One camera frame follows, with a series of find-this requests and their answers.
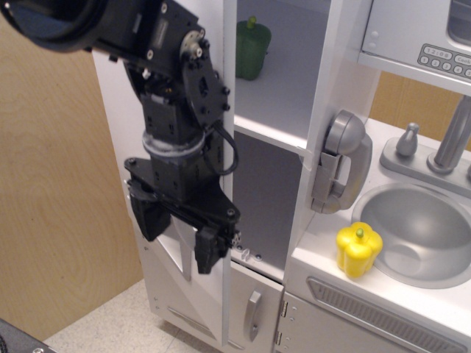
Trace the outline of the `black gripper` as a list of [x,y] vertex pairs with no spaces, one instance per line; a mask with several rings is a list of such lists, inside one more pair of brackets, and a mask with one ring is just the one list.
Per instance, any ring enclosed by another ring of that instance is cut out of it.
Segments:
[[178,164],[129,158],[130,202],[143,237],[154,241],[170,226],[171,215],[197,228],[194,254],[199,274],[210,274],[238,240],[237,207],[225,196],[219,178],[223,148],[213,146]]

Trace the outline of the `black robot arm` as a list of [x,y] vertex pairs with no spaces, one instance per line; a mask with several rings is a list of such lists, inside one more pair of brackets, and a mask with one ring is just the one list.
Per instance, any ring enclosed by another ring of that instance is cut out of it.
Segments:
[[3,1],[1,14],[42,48],[123,61],[149,154],[124,164],[136,221],[149,241],[173,218],[192,226],[198,271],[209,274],[235,243],[240,213],[219,184],[233,172],[224,166],[230,90],[197,17],[175,1]]

